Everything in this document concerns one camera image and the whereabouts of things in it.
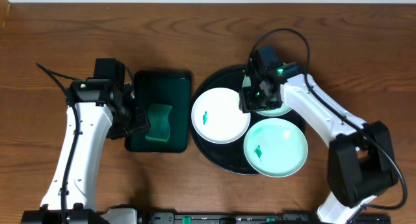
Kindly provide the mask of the green scrub sponge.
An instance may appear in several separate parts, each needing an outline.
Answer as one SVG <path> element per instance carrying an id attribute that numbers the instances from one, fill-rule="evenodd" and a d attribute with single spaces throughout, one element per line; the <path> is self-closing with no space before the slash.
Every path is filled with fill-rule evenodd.
<path id="1" fill-rule="evenodd" d="M 149 142 L 167 143 L 170 139 L 171 128 L 169 115 L 172 106 L 152 103 L 148 109 L 148 119 L 150 123 L 149 131 L 145 139 Z"/>

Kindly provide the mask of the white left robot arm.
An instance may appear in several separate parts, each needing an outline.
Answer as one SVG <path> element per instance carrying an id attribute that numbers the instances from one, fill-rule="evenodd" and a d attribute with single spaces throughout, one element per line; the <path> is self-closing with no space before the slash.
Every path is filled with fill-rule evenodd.
<path id="1" fill-rule="evenodd" d="M 97 211 L 96 186 L 103 145 L 123 138 L 134 119 L 130 82 L 74 80 L 66 88 L 66 133 L 57 168 L 38 210 L 23 213 L 22 223 L 140 223 L 128 206 Z"/>

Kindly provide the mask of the white plate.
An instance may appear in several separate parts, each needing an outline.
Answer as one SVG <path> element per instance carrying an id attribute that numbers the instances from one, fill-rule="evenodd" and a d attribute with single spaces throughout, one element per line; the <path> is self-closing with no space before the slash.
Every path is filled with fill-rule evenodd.
<path id="1" fill-rule="evenodd" d="M 250 126 L 251 114 L 239 109 L 239 94 L 229 88 L 212 88 L 195 100 L 191 122 L 204 140 L 227 144 L 238 140 Z"/>

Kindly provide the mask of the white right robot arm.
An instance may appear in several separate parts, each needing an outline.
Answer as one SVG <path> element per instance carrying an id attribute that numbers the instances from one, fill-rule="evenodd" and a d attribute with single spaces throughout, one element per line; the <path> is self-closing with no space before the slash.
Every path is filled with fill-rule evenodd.
<path id="1" fill-rule="evenodd" d="M 404 183 L 395 162 L 391 136 L 380 121 L 367 123 L 344 109 L 296 62 L 249 63 L 240 95 L 243 112 L 287 105 L 328 146 L 330 194 L 319 206 L 323 223 L 351 223 L 372 201 L 397 183 Z"/>

